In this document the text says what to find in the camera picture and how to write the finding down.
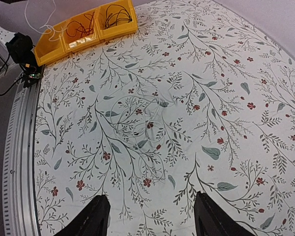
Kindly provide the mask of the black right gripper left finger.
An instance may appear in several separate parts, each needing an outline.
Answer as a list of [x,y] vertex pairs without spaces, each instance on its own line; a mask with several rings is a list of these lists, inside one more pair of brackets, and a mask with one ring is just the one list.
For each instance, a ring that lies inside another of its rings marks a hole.
[[55,236],[106,236],[110,203],[105,195],[95,196],[83,210]]

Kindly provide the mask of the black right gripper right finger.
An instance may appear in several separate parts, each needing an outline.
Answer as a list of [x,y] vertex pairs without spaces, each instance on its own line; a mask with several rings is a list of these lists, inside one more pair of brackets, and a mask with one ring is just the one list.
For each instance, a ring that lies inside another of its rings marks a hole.
[[208,194],[197,192],[194,219],[198,236],[251,236],[236,223]]

